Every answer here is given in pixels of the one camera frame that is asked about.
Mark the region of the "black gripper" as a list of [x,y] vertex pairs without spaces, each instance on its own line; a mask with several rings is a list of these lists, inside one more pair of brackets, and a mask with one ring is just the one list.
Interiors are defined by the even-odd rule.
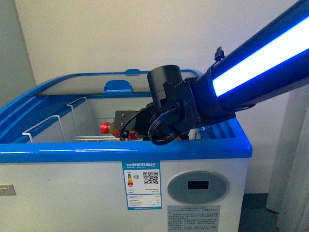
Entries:
[[[149,141],[148,131],[153,122],[161,116],[161,112],[157,112],[153,103],[149,103],[145,108],[139,111],[135,110],[119,110],[115,112],[114,130],[115,137],[120,141],[125,140],[143,140]],[[119,133],[123,126],[134,117],[124,129],[124,136],[120,137]]]

